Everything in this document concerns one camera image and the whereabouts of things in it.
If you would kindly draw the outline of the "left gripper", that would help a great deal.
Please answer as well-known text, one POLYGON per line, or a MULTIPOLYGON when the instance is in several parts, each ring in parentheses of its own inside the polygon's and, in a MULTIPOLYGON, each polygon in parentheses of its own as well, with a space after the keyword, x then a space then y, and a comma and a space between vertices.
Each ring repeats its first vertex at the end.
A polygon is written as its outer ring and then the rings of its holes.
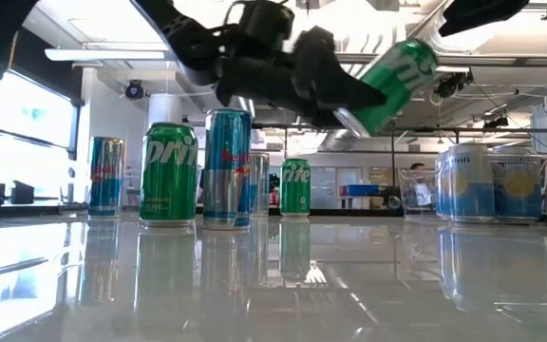
POLYGON ((296 89, 292 82, 294 54, 219 54, 215 61, 217 99, 228 106, 233 96, 264 101, 296 110, 317 127, 341 127, 336 109, 380 106, 387 95, 348 73, 336 58, 333 34, 313 27, 296 41, 296 89))

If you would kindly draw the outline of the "green Sprite can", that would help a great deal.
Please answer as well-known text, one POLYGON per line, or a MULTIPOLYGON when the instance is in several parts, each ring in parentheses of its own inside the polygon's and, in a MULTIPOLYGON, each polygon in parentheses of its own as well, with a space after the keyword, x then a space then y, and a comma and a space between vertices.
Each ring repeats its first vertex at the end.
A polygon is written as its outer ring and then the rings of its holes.
POLYGON ((286 159, 281 167, 280 213, 307 217, 311 212, 311 168, 307 160, 286 159))
POLYGON ((409 103, 416 91, 433 81, 438 63, 434 50, 421 39, 396 43, 358 77, 361 82, 382 91, 387 102, 371 107, 342 107, 333 114, 357 138, 370 138, 409 103))
POLYGON ((139 217, 146 226, 175 227, 196 216, 198 140, 179 123, 153 123, 143 140, 139 217))

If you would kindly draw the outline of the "Red Bull can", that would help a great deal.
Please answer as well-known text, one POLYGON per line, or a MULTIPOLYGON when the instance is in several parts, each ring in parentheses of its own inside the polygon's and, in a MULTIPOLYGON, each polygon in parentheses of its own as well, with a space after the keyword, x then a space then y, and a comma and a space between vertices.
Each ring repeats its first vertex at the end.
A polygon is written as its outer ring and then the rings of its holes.
POLYGON ((269 167, 270 158, 267 153, 251 154, 251 212, 252 217, 267 217, 269 215, 269 167))
POLYGON ((251 114, 214 109, 207 118, 203 220, 208 229, 249 225, 251 114))
POLYGON ((93 137, 90 142, 88 214, 116 217, 122 211, 125 141, 93 137))

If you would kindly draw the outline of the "white blue Spindrift can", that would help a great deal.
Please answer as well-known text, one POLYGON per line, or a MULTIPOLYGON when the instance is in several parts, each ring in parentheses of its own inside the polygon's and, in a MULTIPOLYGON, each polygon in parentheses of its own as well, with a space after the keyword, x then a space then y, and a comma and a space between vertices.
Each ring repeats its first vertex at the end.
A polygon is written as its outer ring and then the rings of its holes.
POLYGON ((466 142, 448 156, 449 215, 454 220, 489 221, 496 215, 494 181, 487 146, 466 142))
POLYGON ((533 155, 536 154, 531 144, 505 144, 493 148, 494 155, 533 155))
POLYGON ((542 216, 542 166, 546 156, 494 155, 496 217, 501 220, 536 220, 542 216))
POLYGON ((436 212, 437 214, 445 218, 449 215, 449 203, 447 195, 447 171, 448 164, 446 161, 446 152, 441 152, 436 159, 436 212))

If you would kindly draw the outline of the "black ceiling spotlight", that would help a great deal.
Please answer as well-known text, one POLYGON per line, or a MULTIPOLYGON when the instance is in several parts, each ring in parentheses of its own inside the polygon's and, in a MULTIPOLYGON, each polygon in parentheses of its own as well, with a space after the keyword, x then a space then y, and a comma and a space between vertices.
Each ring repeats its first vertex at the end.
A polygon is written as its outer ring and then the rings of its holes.
POLYGON ((471 71, 444 74, 435 87, 434 93, 440 98, 449 98, 473 81, 474 76, 471 71))
POLYGON ((124 95, 130 100, 140 100, 144 97, 145 90, 141 80, 130 80, 125 89, 124 95))

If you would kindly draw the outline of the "blue storage crate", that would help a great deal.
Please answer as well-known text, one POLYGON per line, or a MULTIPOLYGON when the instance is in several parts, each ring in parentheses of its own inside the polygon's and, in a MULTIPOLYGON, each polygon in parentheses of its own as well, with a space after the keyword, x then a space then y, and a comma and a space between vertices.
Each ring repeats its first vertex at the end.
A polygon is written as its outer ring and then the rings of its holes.
POLYGON ((339 187, 340 197, 374 197, 380 192, 377 184, 350 184, 339 187))

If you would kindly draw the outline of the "person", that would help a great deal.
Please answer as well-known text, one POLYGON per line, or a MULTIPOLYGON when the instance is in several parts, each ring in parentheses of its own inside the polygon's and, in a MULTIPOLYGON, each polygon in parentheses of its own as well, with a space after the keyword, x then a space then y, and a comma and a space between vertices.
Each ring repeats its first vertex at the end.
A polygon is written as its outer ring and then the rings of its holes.
POLYGON ((409 176, 411 181, 406 192, 408 207, 411 210, 431 210, 434 185, 425 165, 413 163, 409 168, 409 176))

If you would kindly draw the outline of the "white round pillar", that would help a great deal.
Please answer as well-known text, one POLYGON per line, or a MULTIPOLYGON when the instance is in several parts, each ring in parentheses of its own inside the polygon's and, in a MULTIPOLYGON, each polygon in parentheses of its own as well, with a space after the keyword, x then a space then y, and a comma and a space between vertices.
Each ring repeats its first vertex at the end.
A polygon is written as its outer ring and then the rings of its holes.
POLYGON ((182 99, 173 94, 152 94, 149 98, 147 122, 151 126, 155 123, 180 124, 183 116, 182 99))

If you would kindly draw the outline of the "long overhead light bar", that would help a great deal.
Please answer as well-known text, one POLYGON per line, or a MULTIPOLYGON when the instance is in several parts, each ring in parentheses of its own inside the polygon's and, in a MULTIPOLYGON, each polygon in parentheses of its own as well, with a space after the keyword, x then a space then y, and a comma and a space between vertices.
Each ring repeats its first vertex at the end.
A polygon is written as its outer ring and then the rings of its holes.
MULTIPOLYGON (((45 55, 51 61, 173 61, 171 52, 160 50, 126 49, 58 49, 47 48, 45 55)), ((341 64, 366 65, 378 57, 367 53, 337 53, 341 64)), ((440 55, 444 66, 476 67, 547 67, 547 56, 543 55, 440 55)))

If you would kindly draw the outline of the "large bright window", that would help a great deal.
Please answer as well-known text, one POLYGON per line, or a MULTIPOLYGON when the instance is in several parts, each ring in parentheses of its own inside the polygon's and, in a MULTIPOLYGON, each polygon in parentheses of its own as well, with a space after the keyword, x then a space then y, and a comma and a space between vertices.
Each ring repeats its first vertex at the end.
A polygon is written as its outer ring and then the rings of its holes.
POLYGON ((38 199, 57 199, 73 173, 79 107, 16 72, 0 79, 0 183, 16 181, 38 199))

